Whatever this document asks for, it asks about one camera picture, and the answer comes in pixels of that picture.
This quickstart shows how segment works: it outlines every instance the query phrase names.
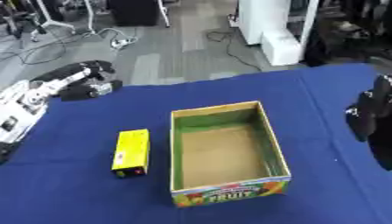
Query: black cable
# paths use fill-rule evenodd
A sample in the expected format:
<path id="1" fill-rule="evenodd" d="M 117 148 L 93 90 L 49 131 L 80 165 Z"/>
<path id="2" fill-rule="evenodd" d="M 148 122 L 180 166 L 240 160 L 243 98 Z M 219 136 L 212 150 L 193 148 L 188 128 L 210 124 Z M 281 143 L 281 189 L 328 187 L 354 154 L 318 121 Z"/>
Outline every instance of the black cable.
<path id="1" fill-rule="evenodd" d="M 1 43 L 5 43 L 5 42 L 10 42 L 10 41 L 17 41 L 17 39 L 4 39 L 4 40 L 0 40 L 0 44 L 1 44 Z"/>
<path id="2" fill-rule="evenodd" d="M 225 39 L 228 39 L 227 45 L 226 45 L 226 54 L 232 58 L 235 58 L 239 62 L 241 62 L 245 66 L 253 67 L 257 71 L 262 71 L 262 69 L 259 66 L 252 65 L 245 60 L 241 59 L 237 55 L 234 55 L 230 52 L 230 46 L 233 43 L 233 38 L 235 37 L 236 31 L 210 31 L 206 34 L 206 38 L 210 41 L 213 42 L 223 42 Z M 220 38 L 213 38 L 212 35 L 221 35 Z"/>
<path id="3" fill-rule="evenodd" d="M 104 32 L 115 32 L 115 35 L 110 39 L 109 44 L 111 45 L 111 43 L 113 43 L 113 40 L 115 40 L 118 36 L 118 34 L 121 34 L 122 36 L 124 36 L 127 39 L 137 39 L 137 27 L 135 27 L 135 32 L 134 35 L 132 37 L 125 35 L 122 31 L 118 31 L 116 29 L 113 28 L 107 28 L 107 29 L 103 29 L 104 31 L 98 31 L 98 36 L 102 39 L 104 39 L 104 37 L 102 36 L 102 34 Z"/>
<path id="4" fill-rule="evenodd" d="M 50 33 L 53 35 L 53 37 L 56 39 L 55 41 L 53 41 L 53 42 L 51 42 L 51 43 L 48 43 L 48 44 L 45 44 L 45 45 L 33 47 L 33 48 L 31 48 L 31 49 L 28 49 L 28 50 L 24 50 L 24 51 L 22 51 L 22 52 L 0 52 L 0 54 L 2 54 L 2 53 L 3 53 L 3 54 L 10 54 L 10 56 L 8 56 L 8 57 L 1 58 L 1 59 L 0 59 L 0 62 L 3 62 L 4 60 L 11 59 L 11 58 L 13 58 L 13 57 L 18 57 L 18 58 L 20 59 L 20 61 L 22 62 L 22 64 L 24 64 L 24 65 L 37 65 L 37 64 L 43 64 L 43 63 L 46 63 L 46 62 L 50 62 L 50 61 L 54 61 L 54 60 L 60 59 L 60 58 L 63 57 L 63 56 L 66 54 L 66 52 L 67 52 L 66 44 L 69 44 L 69 43 L 73 43 L 73 42 L 79 41 L 79 39 L 76 39 L 76 40 L 64 42 L 64 41 L 63 41 L 64 39 L 69 39 L 70 37 L 59 38 L 59 37 L 58 37 L 56 34 L 54 34 L 53 32 L 51 32 L 51 31 L 49 31 L 49 32 L 50 32 Z M 41 60 L 41 61 L 35 61 L 35 62 L 29 62 L 29 61 L 28 61 L 28 59 L 29 59 L 34 53 L 36 53 L 37 50 L 42 49 L 42 48 L 47 47 L 47 46 L 56 46 L 56 45 L 61 45 L 61 46 L 62 46 L 62 50 L 63 50 L 62 53 L 60 53 L 57 57 L 55 57 L 55 58 L 53 58 L 53 59 Z"/>

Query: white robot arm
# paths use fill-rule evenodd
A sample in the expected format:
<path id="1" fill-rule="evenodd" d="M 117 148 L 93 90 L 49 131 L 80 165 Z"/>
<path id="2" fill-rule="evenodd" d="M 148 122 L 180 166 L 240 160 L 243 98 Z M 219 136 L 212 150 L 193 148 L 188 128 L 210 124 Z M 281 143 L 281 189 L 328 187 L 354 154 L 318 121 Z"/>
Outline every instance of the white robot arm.
<path id="1" fill-rule="evenodd" d="M 0 164 L 5 162 L 12 147 L 18 144 L 28 131 L 45 114 L 49 99 L 72 83 L 83 81 L 104 71 L 99 63 L 86 66 L 81 71 L 63 79 L 21 80 L 0 93 Z"/>

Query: white box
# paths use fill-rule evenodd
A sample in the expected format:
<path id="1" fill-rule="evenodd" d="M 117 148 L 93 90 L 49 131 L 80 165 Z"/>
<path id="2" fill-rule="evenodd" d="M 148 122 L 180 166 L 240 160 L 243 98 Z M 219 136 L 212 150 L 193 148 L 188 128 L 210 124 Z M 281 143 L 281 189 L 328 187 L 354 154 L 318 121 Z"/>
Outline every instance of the white box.
<path id="1" fill-rule="evenodd" d="M 291 0 L 240 0 L 239 4 L 239 27 L 247 45 L 260 44 L 264 30 L 287 25 Z"/>
<path id="2" fill-rule="evenodd" d="M 297 64 L 301 58 L 301 45 L 286 29 L 267 30 L 262 33 L 262 51 L 272 66 Z"/>

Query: open cardboard box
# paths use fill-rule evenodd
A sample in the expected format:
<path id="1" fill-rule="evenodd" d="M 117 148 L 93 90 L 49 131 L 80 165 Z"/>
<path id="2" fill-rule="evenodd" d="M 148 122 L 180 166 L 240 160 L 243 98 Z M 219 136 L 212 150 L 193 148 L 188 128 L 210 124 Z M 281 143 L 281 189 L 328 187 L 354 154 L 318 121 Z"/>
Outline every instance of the open cardboard box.
<path id="1" fill-rule="evenodd" d="M 290 180 L 259 101 L 171 113 L 171 194 L 177 206 L 282 193 Z"/>

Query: black object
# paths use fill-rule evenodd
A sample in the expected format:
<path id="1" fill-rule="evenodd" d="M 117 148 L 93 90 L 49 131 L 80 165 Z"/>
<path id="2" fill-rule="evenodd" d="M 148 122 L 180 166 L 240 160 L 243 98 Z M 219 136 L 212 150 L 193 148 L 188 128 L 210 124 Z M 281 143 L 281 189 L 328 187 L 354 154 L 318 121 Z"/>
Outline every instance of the black object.
<path id="1" fill-rule="evenodd" d="M 378 117 L 388 116 L 391 110 L 390 93 L 392 93 L 391 78 L 379 75 L 374 82 L 374 110 Z"/>
<path id="2" fill-rule="evenodd" d="M 88 60 L 79 63 L 73 63 L 70 65 L 66 65 L 57 69 L 52 70 L 51 72 L 44 73 L 39 77 L 31 80 L 31 81 L 52 81 L 55 79 L 65 79 L 66 77 L 81 72 L 85 67 L 92 69 L 92 73 L 83 80 L 76 81 L 70 85 L 71 86 L 79 86 L 80 84 L 85 83 L 90 78 L 95 78 L 98 81 L 103 81 L 104 78 L 100 74 L 100 72 L 106 72 L 109 74 L 113 74 L 116 70 L 112 67 L 110 62 L 104 60 Z"/>
<path id="3" fill-rule="evenodd" d="M 158 21 L 156 0 L 109 0 L 108 7 L 119 26 L 153 26 Z"/>
<path id="4" fill-rule="evenodd" d="M 59 97 L 63 102 L 82 101 L 90 98 L 95 98 L 95 89 L 90 86 L 69 87 L 59 91 Z"/>
<path id="5" fill-rule="evenodd" d="M 329 60 L 331 46 L 327 44 L 328 38 L 321 34 L 319 29 L 319 21 L 316 20 L 311 33 L 309 35 L 308 43 L 304 52 L 304 62 L 309 67 L 322 66 Z"/>
<path id="6" fill-rule="evenodd" d="M 0 165 L 7 162 L 15 150 L 19 147 L 17 143 L 0 143 Z"/>
<path id="7" fill-rule="evenodd" d="M 392 3 L 389 2 L 383 16 L 385 32 L 388 38 L 392 38 Z"/>
<path id="8" fill-rule="evenodd" d="M 5 122 L 3 122 L 0 125 L 0 128 L 2 128 L 5 131 L 12 131 L 15 127 L 15 125 L 18 123 L 18 119 L 15 116 L 10 116 Z"/>
<path id="9" fill-rule="evenodd" d="M 379 75 L 374 89 L 360 93 L 346 109 L 346 122 L 360 142 L 368 142 L 380 166 L 392 171 L 392 77 Z"/>
<path id="10" fill-rule="evenodd" d="M 368 137 L 374 158 L 387 171 L 392 170 L 392 115 L 375 119 L 377 129 Z"/>
<path id="11" fill-rule="evenodd" d="M 375 119 L 368 111 L 359 111 L 358 105 L 346 109 L 346 122 L 360 142 L 366 142 L 376 129 Z"/>
<path id="12" fill-rule="evenodd" d="M 112 80 L 101 85 L 80 85 L 63 89 L 59 92 L 59 97 L 63 102 L 82 101 L 115 92 L 123 87 L 120 80 Z"/>

